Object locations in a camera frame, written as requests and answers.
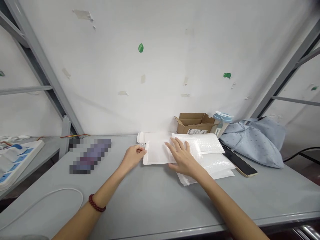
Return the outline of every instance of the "gray table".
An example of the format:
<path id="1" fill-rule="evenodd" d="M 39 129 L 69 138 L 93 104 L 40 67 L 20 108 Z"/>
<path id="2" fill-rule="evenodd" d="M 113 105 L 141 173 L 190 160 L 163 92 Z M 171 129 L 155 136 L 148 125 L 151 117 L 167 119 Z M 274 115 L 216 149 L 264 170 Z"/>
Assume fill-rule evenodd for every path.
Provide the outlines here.
<path id="1" fill-rule="evenodd" d="M 300 152 L 299 155 L 313 161 L 314 163 L 320 164 L 320 150 Z"/>
<path id="2" fill-rule="evenodd" d="M 94 139 L 111 139 L 111 152 L 91 173 L 69 174 L 69 165 Z M 68 152 L 38 181 L 0 214 L 0 227 L 49 191 L 75 187 L 85 199 L 118 167 L 136 136 L 84 138 L 83 148 Z M 250 161 L 258 175 L 217 180 L 218 184 L 259 226 L 320 217 L 320 187 L 291 168 L 273 169 Z M 10 234 L 53 237 L 75 214 L 80 195 L 57 192 L 39 202 L 8 228 Z M 223 220 L 198 184 L 183 187 L 167 165 L 140 164 L 119 185 L 90 239 L 169 239 L 224 230 Z"/>
<path id="3" fill-rule="evenodd" d="M 37 138 L 29 138 L 27 140 L 19 141 L 18 143 L 27 143 L 36 141 Z M 20 177 L 15 183 L 8 189 L 0 191 L 0 200 L 4 198 L 9 192 L 11 192 L 16 186 L 18 186 L 23 180 L 29 177 L 34 171 L 41 167 L 46 161 L 52 158 L 60 149 L 59 137 L 46 137 L 41 138 L 44 141 L 44 146 L 35 158 L 30 162 L 26 169 L 22 172 Z"/>

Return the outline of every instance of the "smartphone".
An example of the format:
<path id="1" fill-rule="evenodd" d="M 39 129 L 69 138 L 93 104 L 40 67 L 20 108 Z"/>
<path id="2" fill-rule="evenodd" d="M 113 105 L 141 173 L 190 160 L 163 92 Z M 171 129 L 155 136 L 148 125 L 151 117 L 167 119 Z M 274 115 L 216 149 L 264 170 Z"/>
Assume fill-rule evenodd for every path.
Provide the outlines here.
<path id="1" fill-rule="evenodd" d="M 225 155 L 236 167 L 239 173 L 241 173 L 245 177 L 252 177 L 257 175 L 258 172 L 253 167 L 251 167 L 248 163 L 242 160 L 238 155 L 232 152 L 228 147 L 222 146 L 223 150 L 226 152 Z"/>

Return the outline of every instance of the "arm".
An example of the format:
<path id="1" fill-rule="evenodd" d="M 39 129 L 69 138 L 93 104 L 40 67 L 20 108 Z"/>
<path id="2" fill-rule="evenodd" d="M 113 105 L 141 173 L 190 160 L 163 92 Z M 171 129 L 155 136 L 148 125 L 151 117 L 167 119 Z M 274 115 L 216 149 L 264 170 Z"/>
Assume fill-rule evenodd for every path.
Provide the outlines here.
<path id="1" fill-rule="evenodd" d="M 139 145 L 128 148 L 118 169 L 92 197 L 93 201 L 99 207 L 103 208 L 108 204 L 126 174 L 139 163 L 146 152 L 147 151 Z M 101 212 L 96 211 L 90 203 L 87 202 L 66 225 L 61 228 L 53 240 L 87 239 L 101 214 Z"/>
<path id="2" fill-rule="evenodd" d="M 177 164 L 169 163 L 174 171 L 194 178 L 206 191 L 209 198 L 218 209 L 227 227 L 237 240 L 267 240 L 269 239 L 248 215 L 229 197 L 229 195 L 212 179 L 207 171 L 190 154 L 190 147 L 171 138 L 175 148 L 165 143 L 174 156 Z"/>

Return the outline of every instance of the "hand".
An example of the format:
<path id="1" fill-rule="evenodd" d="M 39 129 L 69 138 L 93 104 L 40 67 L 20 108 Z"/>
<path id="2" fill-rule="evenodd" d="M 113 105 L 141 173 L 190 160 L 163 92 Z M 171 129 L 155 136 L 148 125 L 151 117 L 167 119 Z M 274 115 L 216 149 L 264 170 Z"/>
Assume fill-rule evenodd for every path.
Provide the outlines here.
<path id="1" fill-rule="evenodd" d="M 201 174 L 204 168 L 201 167 L 201 165 L 191 155 L 189 143 L 186 141 L 186 148 L 184 148 L 183 142 L 178 138 L 170 139 L 175 148 L 170 143 L 165 142 L 164 144 L 169 148 L 177 164 L 169 163 L 169 168 L 178 173 L 196 178 L 197 175 Z"/>
<path id="2" fill-rule="evenodd" d="M 141 158 L 146 153 L 147 150 L 145 150 L 140 145 L 129 147 L 119 167 L 123 168 L 126 172 L 129 172 L 131 169 L 138 165 Z"/>

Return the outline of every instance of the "blue bottle cap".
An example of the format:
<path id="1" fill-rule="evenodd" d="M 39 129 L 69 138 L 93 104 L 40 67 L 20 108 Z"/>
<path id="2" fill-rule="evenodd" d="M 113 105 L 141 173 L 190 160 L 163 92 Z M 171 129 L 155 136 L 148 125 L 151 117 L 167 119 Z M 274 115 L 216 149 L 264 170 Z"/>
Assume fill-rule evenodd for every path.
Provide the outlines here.
<path id="1" fill-rule="evenodd" d="M 222 121 L 226 122 L 226 123 L 232 122 L 232 117 L 233 116 L 231 116 L 231 115 L 229 115 L 227 113 L 222 113 L 222 112 L 219 112 L 219 111 L 216 111 L 216 113 L 213 115 L 214 119 L 217 119 L 217 120 L 221 121 L 221 118 L 222 118 Z"/>

